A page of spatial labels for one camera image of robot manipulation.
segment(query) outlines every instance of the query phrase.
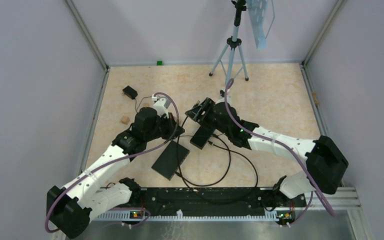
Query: metal plate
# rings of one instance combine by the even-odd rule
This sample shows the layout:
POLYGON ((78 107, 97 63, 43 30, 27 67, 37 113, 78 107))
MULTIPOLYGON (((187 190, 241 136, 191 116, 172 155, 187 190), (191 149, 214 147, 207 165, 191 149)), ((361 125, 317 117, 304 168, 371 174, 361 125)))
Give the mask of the metal plate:
POLYGON ((267 47, 267 37, 269 36, 270 29, 275 21, 275 7, 273 0, 248 0, 246 1, 249 19, 251 20, 252 32, 254 34, 255 45, 257 49, 264 49, 267 47), (271 10, 273 17, 269 24, 267 32, 263 30, 263 23, 266 19, 267 11, 270 9, 269 2, 271 2, 271 10))
POLYGON ((129 230, 107 221, 93 221, 77 240, 354 240, 346 211, 337 217, 325 211, 308 211, 297 225, 279 228, 274 222, 150 221, 129 230))

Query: black box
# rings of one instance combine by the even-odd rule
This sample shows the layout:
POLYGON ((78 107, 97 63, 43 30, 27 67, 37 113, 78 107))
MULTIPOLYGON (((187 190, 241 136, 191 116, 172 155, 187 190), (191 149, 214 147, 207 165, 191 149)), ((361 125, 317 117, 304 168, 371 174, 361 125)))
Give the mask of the black box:
POLYGON ((132 100, 138 96, 138 92, 131 88, 129 85, 123 89, 123 93, 132 100))
POLYGON ((164 149, 155 163, 152 165, 152 169, 161 174, 168 180, 171 180, 175 175, 179 164, 182 164, 185 158, 189 154, 189 150, 182 145, 178 145, 178 159, 176 156, 177 142, 171 141, 164 149))
POLYGON ((202 150, 205 144, 207 144, 208 140, 213 135, 214 131, 215 129, 208 129, 200 126, 193 137, 190 139, 190 143, 202 150))

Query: tripod leg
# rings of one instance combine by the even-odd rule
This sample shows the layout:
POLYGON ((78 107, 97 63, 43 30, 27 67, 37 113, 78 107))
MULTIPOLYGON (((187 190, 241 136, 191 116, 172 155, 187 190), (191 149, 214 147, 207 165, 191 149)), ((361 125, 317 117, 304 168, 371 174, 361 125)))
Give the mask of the tripod leg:
POLYGON ((235 56, 235 49, 232 48, 230 50, 230 55, 229 55, 229 67, 227 68, 227 76, 226 76, 226 85, 228 84, 229 80, 231 79, 232 76, 232 67, 233 67, 233 58, 235 56))
POLYGON ((248 77, 247 66, 245 65, 244 54, 242 53, 241 45, 239 45, 239 54, 240 60, 242 61, 243 72, 245 73, 245 81, 248 81, 250 78, 248 77))
POLYGON ((224 47, 223 51, 221 51, 220 56, 218 57, 217 61, 215 62, 214 66, 212 67, 212 70, 209 72, 209 76, 211 77, 214 74, 214 71, 217 68, 217 65, 219 65, 220 61, 222 60, 223 55, 225 54, 226 50, 228 49, 228 44, 224 47))

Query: black cable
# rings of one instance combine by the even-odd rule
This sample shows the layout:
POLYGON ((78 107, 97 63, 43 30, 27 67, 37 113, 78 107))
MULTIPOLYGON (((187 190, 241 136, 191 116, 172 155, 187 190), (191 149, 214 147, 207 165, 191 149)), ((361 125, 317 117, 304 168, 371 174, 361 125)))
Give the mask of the black cable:
POLYGON ((139 102, 139 105, 137 105, 137 101, 136 101, 136 98, 134 99, 134 110, 136 111, 136 113, 138 113, 138 108, 141 106, 141 103, 144 99, 147 99, 147 98, 152 98, 152 96, 144 96, 142 97, 142 99, 140 100, 139 102))
MULTIPOLYGON (((183 128, 183 126, 185 125, 187 119, 188 119, 188 117, 186 117, 186 118, 184 119, 184 121, 183 121, 183 123, 182 123, 182 125, 181 125, 182 128, 183 128)), ((217 138, 218 138, 218 139, 219 139, 219 140, 226 146, 227 149, 229 149, 229 146, 228 146, 223 140, 221 140, 219 137, 217 137, 217 138)), ((177 137, 176 154, 179 152, 179 139, 180 139, 180 136, 177 137)), ((219 180, 217 180, 217 181, 215 181, 215 182, 213 182, 213 183, 209 183, 209 184, 197 184, 197 183, 193 183, 193 182, 191 182, 190 180, 186 179, 186 178, 183 176, 183 174, 182 174, 182 169, 181 169, 181 167, 180 167, 181 163, 180 163, 180 159, 179 159, 179 157, 177 157, 177 167, 178 167, 178 169, 179 169, 179 172, 175 172, 175 174, 176 174, 177 176, 179 176, 179 177, 183 180, 184 184, 185 184, 188 188, 189 188, 189 186, 188 186, 188 184, 187 184, 186 182, 188 182, 189 184, 194 185, 194 186, 196 186, 196 187, 211 187, 211 186, 216 185, 216 184, 220 183, 221 181, 223 181, 223 180, 225 179, 226 175, 228 174, 228 172, 229 172, 229 170, 230 170, 230 168, 231 168, 231 163, 232 163, 232 155, 231 155, 230 151, 229 151, 228 153, 229 153, 229 163, 228 163, 228 165, 227 165, 226 172, 224 172, 223 176, 222 176, 219 180)))
MULTIPOLYGON (((183 121, 181 127, 183 127, 183 126, 185 125, 185 122, 186 122, 187 119, 188 119, 188 117, 185 118, 185 120, 183 121)), ((230 150, 229 147, 227 146, 227 144, 226 144, 223 140, 221 140, 217 135, 213 134, 213 137, 218 138, 220 141, 222 141, 222 142, 226 145, 226 148, 223 148, 223 147, 220 147, 220 146, 216 146, 214 143, 211 142, 213 146, 216 146, 216 147, 218 147, 218 148, 220 148, 220 149, 223 149, 223 150, 228 151, 228 152, 229 152, 229 156, 230 156, 230 153, 231 153, 231 152, 236 153, 236 154, 239 154, 239 155, 241 155, 242 157, 244 157, 244 158, 251 164, 252 168, 253 168, 254 171, 255 171, 255 177, 256 177, 255 186, 252 188, 252 190, 251 190, 250 192, 248 192, 248 193, 246 193, 246 194, 244 194, 244 195, 242 195, 242 196, 240 196, 240 197, 237 197, 237 198, 235 198, 235 199, 230 199, 229 201, 223 201, 223 202, 217 202, 217 201, 214 201, 214 200, 211 200, 211 199, 206 199, 205 197, 201 196, 201 195, 198 194, 197 192, 195 192, 195 191, 192 191, 192 192, 196 193, 196 195, 197 195, 200 199, 206 201, 206 202, 209 203, 209 204, 214 204, 214 205, 228 205, 228 204, 236 203, 236 202, 242 200, 243 198, 249 196, 250 194, 252 194, 252 193, 257 189, 257 186, 258 186, 258 178, 259 178, 257 169, 256 169, 256 167, 254 166, 254 164, 253 164, 247 157, 245 157, 243 154, 241 154, 241 153, 239 153, 239 152, 236 152, 236 151, 233 151, 233 150, 230 150)), ((180 159, 179 159, 179 139, 180 139, 180 136, 177 137, 177 146, 176 146, 176 155, 177 155, 177 164, 178 164, 178 168, 179 168, 179 177, 181 177, 181 179, 183 180, 183 183, 184 183, 188 188, 191 188, 191 187, 188 185, 188 183, 185 181, 185 178, 184 178, 183 175, 182 175, 182 169, 181 169, 181 167, 180 167, 181 164, 180 164, 180 159)))
POLYGON ((114 184, 114 185, 116 185, 114 182, 110 182, 110 183, 108 183, 108 184, 106 185, 105 188, 108 189, 108 188, 109 188, 108 186, 109 186, 110 184, 114 184))

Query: wire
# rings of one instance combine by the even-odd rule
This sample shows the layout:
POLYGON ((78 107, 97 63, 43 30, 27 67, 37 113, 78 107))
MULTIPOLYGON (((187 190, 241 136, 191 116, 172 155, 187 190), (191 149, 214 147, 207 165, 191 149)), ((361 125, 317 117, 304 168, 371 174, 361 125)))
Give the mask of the wire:
POLYGON ((136 111, 136 113, 138 113, 138 108, 141 106, 141 103, 144 99, 147 99, 147 98, 152 98, 152 96, 144 96, 142 97, 142 99, 140 100, 139 102, 139 105, 137 105, 137 101, 136 101, 136 98, 134 99, 134 110, 136 111))
POLYGON ((109 186, 110 184, 114 184, 114 185, 116 185, 114 182, 110 182, 110 183, 108 183, 108 184, 106 185, 105 188, 108 189, 108 188, 109 188, 108 186, 109 186))
MULTIPOLYGON (((183 128, 183 126, 185 125, 186 120, 188 120, 188 117, 186 117, 186 118, 183 120, 183 123, 181 124, 181 128, 183 128)), ((231 168, 231 163, 232 163, 232 155, 231 155, 230 150, 229 150, 229 152, 228 152, 228 153, 229 153, 229 163, 228 163, 228 165, 227 165, 227 169, 226 169, 226 171, 224 172, 223 176, 222 176, 219 180, 217 180, 217 181, 215 181, 215 182, 213 182, 213 183, 209 183, 209 184, 197 184, 197 183, 193 183, 193 182, 191 182, 190 180, 186 179, 186 178, 183 176, 183 174, 182 174, 182 168, 180 167, 181 163, 180 163, 179 154, 178 154, 178 152, 179 152, 179 138, 180 138, 180 136, 177 137, 177 145, 176 145, 176 154, 177 154, 177 157, 176 157, 176 158, 177 158, 177 167, 178 167, 178 169, 179 169, 179 172, 175 172, 175 173, 176 173, 177 176, 179 176, 179 177, 183 180, 183 182, 186 184, 186 186, 188 186, 188 184, 186 183, 186 182, 188 182, 189 184, 194 185, 194 186, 196 186, 196 187, 211 187, 211 186, 214 186, 214 185, 220 183, 221 181, 223 181, 223 180, 225 179, 226 175, 228 174, 228 172, 229 172, 229 170, 230 170, 230 168, 231 168)), ((226 146, 226 148, 229 149, 228 145, 227 145, 223 140, 221 140, 221 141, 222 141, 223 144, 226 146)))
POLYGON ((307 175, 308 179, 310 180, 311 184, 313 185, 313 187, 315 188, 315 194, 317 195, 317 197, 320 199, 320 202, 321 204, 323 205, 323 207, 326 209, 326 211, 333 217, 336 216, 336 213, 334 211, 334 209, 332 208, 331 204, 329 203, 329 201, 326 199, 325 195, 323 194, 323 192, 320 190, 320 187, 317 185, 316 181, 314 180, 314 178, 311 176, 311 174, 309 173, 309 171, 306 169, 306 167, 304 166, 303 162, 300 160, 300 157, 288 146, 286 145, 285 143, 279 141, 279 140, 275 140, 275 139, 272 139, 270 137, 267 137, 267 136, 263 136, 263 135, 260 135, 260 134, 257 134, 257 133, 254 133, 248 129, 246 129, 244 126, 242 126, 232 115, 232 112, 230 111, 229 109, 229 104, 228 104, 228 90, 232 87, 234 83, 234 80, 233 78, 230 79, 227 84, 226 84, 226 87, 225 87, 225 93, 224 94, 224 106, 226 107, 226 110, 227 110, 227 114, 229 115, 230 119, 232 119, 232 121, 234 122, 234 124, 236 124, 239 128, 241 128, 242 130, 244 130, 245 132, 253 135, 253 136, 256 136, 256 137, 259 137, 261 139, 264 139, 264 140, 267 140, 267 141, 271 141, 271 142, 275 142, 276 144, 279 144, 281 145, 282 147, 284 147, 286 150, 288 150, 292 155, 293 157, 296 159, 296 161, 298 162, 298 164, 301 166, 302 170, 304 171, 304 173, 307 175))
MULTIPOLYGON (((181 125, 182 127, 183 127, 183 125, 185 124, 187 118, 188 118, 188 117, 186 117, 186 119, 183 121, 183 123, 182 123, 182 125, 181 125)), ((229 147, 227 146, 227 144, 226 144, 223 140, 221 140, 217 135, 213 134, 212 136, 215 137, 215 138, 217 138, 217 139, 219 139, 222 143, 224 143, 224 145, 226 146, 226 148, 217 146, 217 145, 215 145, 213 142, 209 141, 209 143, 210 143, 212 146, 215 146, 215 147, 220 148, 220 149, 222 149, 222 150, 229 151, 229 153, 232 152, 232 153, 238 154, 238 155, 244 157, 244 158, 251 164, 252 168, 253 168, 254 171, 255 171, 255 177, 256 177, 255 186, 252 188, 252 190, 251 190, 250 192, 248 192, 248 193, 246 193, 246 194, 244 194, 244 195, 242 195, 242 196, 240 196, 240 197, 237 197, 237 198, 235 198, 235 199, 230 199, 229 201, 223 201, 223 202, 217 202, 217 201, 214 201, 214 200, 211 200, 211 199, 207 199, 207 198, 201 196, 200 194, 198 194, 198 193, 195 192, 195 191, 192 191, 192 192, 196 193, 196 195, 197 195, 200 199, 206 201, 206 202, 209 203, 209 204, 214 204, 214 205, 228 205, 228 204, 236 203, 236 202, 242 200, 243 198, 249 196, 250 194, 252 194, 252 193, 257 189, 257 186, 258 186, 258 179, 259 179, 257 169, 256 169, 256 167, 254 166, 254 164, 253 164, 253 163, 252 163, 246 156, 244 156, 243 154, 241 154, 241 153, 239 153, 239 152, 237 152, 237 151, 230 150, 229 147)), ((177 148, 176 148, 177 164, 178 164, 178 168, 179 168, 179 172, 180 172, 180 173, 179 173, 179 177, 182 178, 183 183, 184 183, 188 188, 191 188, 191 187, 188 185, 188 183, 185 181, 185 178, 184 178, 183 175, 182 175, 182 169, 180 168, 179 148, 178 148, 180 137, 181 137, 181 136, 178 136, 178 137, 177 137, 177 148)))
MULTIPOLYGON (((162 146, 164 146, 166 143, 168 143, 170 140, 172 140, 176 134, 176 131, 177 131, 177 128, 179 126, 179 109, 178 107, 176 106, 175 102, 173 101, 173 99, 165 94, 164 92, 156 92, 154 95, 163 95, 164 97, 166 97, 167 99, 169 99, 171 101, 171 103, 173 104, 173 107, 174 107, 174 110, 176 112, 176 126, 174 127, 174 130, 173 130, 173 133, 171 134, 171 136, 165 140, 162 144, 156 146, 156 147, 153 147, 149 150, 145 150, 145 151, 142 151, 142 152, 138 152, 138 153, 135 153, 135 154, 132 154, 132 155, 125 155, 123 157, 120 157, 118 159, 114 159, 114 160, 111 160, 109 162, 106 162, 100 166, 98 166, 97 168, 91 170, 90 172, 93 174, 93 173, 96 173, 97 171, 101 170, 102 168, 105 168, 106 166, 109 166, 111 164, 114 164, 116 162, 119 162, 121 160, 125 160, 125 159, 129 159, 129 158, 134 158, 134 157, 137 157, 137 156, 140 156, 140 155, 144 155, 144 154, 147 154, 147 153, 150 153, 156 149, 159 149, 161 148, 162 146)), ((60 200, 63 198, 63 196, 65 196, 71 189, 74 188, 74 186, 78 185, 79 183, 81 183, 83 180, 85 180, 86 178, 88 177, 88 175, 83 175, 82 177, 80 177, 79 179, 77 179, 73 184, 71 184, 69 187, 67 187, 56 199, 55 201, 52 203, 52 205, 50 206, 49 208, 49 211, 46 213, 46 219, 45 219, 45 230, 48 232, 48 233, 55 233, 56 231, 58 231, 59 229, 56 228, 56 229, 50 229, 49 228, 49 219, 51 218, 51 214, 52 212, 54 211, 55 209, 55 206, 60 202, 60 200)))
POLYGON ((307 203, 307 206, 305 206, 304 210, 301 212, 301 214, 295 219, 295 221, 293 221, 292 223, 290 223, 289 225, 290 226, 293 226, 295 225, 303 216, 304 214, 307 212, 307 210, 309 209, 311 203, 313 201, 313 192, 311 192, 311 195, 310 195, 310 200, 308 200, 308 203, 307 203))

